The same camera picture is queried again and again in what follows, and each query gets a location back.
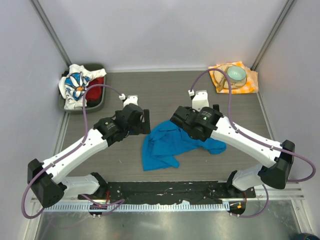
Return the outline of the light blue ceramic bowl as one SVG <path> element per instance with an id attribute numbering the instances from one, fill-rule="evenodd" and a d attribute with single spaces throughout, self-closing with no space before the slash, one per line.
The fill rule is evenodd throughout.
<path id="1" fill-rule="evenodd" d="M 226 72 L 228 77 L 235 83 L 245 80 L 247 76 L 243 68 L 235 65 L 230 66 Z"/>

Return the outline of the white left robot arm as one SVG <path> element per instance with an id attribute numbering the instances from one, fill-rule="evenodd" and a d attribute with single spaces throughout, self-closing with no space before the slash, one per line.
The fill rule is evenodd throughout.
<path id="1" fill-rule="evenodd" d="M 82 194 L 100 200 L 108 191 L 108 184 L 100 174 L 92 172 L 86 176 L 69 177 L 69 173 L 129 135 L 150 132 L 150 111 L 130 103 L 117 110 L 114 116 L 100 119 L 84 137 L 62 152 L 42 162 L 32 160 L 27 168 L 27 183 L 44 208 L 55 205 L 62 198 Z"/>

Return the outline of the blue t shirt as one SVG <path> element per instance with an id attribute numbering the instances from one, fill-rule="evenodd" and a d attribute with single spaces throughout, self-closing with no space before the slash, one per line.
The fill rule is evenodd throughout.
<path id="1" fill-rule="evenodd" d="M 166 120 L 156 126 L 143 141 L 143 170 L 178 168 L 180 163 L 175 156 L 198 148 L 203 148 L 212 155 L 219 155 L 227 149 L 227 144 L 212 138 L 205 141 L 193 139 L 180 127 Z"/>

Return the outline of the cream floral plate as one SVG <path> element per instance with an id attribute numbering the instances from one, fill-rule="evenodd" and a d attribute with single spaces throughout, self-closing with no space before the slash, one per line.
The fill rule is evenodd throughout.
<path id="1" fill-rule="evenodd" d="M 221 66 L 218 66 L 217 69 L 220 69 L 220 70 L 224 71 L 226 67 L 231 67 L 231 66 L 237 66 L 237 65 L 235 65 L 235 64 L 223 64 Z M 213 72 L 213 78 L 214 78 L 214 81 L 216 83 L 216 87 L 217 87 L 217 90 L 218 90 L 218 85 L 219 85 L 219 83 L 221 81 L 222 73 L 215 70 Z M 240 81 L 240 82 L 233 82 L 230 79 L 230 83 L 231 83 L 231 88 L 232 89 L 241 88 L 247 83 L 247 77 L 243 81 Z M 224 88 L 222 90 L 224 90 L 224 89 L 228 90 L 228 87 L 229 87 L 228 81 L 226 80 L 225 83 L 224 83 Z"/>

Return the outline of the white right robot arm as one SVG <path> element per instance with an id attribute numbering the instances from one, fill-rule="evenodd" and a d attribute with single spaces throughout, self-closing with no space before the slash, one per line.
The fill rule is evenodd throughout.
<path id="1" fill-rule="evenodd" d="M 271 188 L 285 188 L 294 163 L 295 144 L 290 140 L 280 143 L 264 138 L 237 124 L 217 109 L 205 106 L 200 111 L 179 106 L 170 121 L 192 139 L 214 139 L 231 145 L 256 159 L 258 165 L 233 171 L 226 184 L 226 193 L 233 198 L 243 191 L 265 184 Z"/>

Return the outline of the gold fork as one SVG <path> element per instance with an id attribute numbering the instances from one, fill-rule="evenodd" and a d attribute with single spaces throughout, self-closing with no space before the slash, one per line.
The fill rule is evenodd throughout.
<path id="1" fill-rule="evenodd" d="M 222 77 L 221 77 L 221 81 L 218 84 L 218 92 L 220 92 L 225 85 L 225 81 L 227 80 L 226 75 L 227 75 L 227 71 L 228 71 L 228 66 L 224 69 Z"/>

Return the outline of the orange checkered cloth napkin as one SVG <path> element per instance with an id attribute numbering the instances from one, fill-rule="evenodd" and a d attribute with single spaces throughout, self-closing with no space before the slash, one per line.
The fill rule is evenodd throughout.
<path id="1" fill-rule="evenodd" d="M 241 61 L 236 62 L 230 62 L 230 63 L 224 63 L 224 64 L 234 64 L 236 66 L 244 68 L 246 72 L 247 81 L 246 84 L 240 88 L 232 89 L 231 87 L 231 93 L 232 94 L 251 94 L 251 93 L 257 93 L 259 91 L 259 84 L 258 84 L 258 73 L 256 71 L 250 70 L 250 68 L 246 67 Z M 208 69 L 217 69 L 217 67 L 224 65 L 224 64 L 217 64 L 214 66 L 209 66 Z M 216 92 L 218 94 L 228 94 L 229 93 L 229 83 L 228 83 L 228 89 L 223 89 L 220 92 L 217 90 L 217 83 L 215 83 L 214 80 L 214 71 L 210 71 L 209 75 L 211 77 L 211 80 L 215 86 Z"/>

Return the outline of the white flower print t shirt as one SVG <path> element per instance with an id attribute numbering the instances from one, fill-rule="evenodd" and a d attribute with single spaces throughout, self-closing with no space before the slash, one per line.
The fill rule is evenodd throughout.
<path id="1" fill-rule="evenodd" d="M 82 110 L 83 99 L 84 106 L 87 107 L 89 92 L 84 98 L 85 91 L 98 78 L 102 78 L 102 83 L 104 83 L 106 74 L 106 70 L 103 67 L 89 70 L 84 65 L 70 65 L 66 76 L 62 76 L 58 83 L 59 92 L 64 99 L 63 109 L 71 111 Z"/>

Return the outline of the dark grey plastic basket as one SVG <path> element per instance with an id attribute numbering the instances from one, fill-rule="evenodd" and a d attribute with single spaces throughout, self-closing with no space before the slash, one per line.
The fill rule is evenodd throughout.
<path id="1" fill-rule="evenodd" d="M 107 73 L 102 64 L 71 64 L 58 83 L 58 107 L 60 110 L 80 114 L 85 106 L 87 113 L 97 112 L 104 103 Z"/>

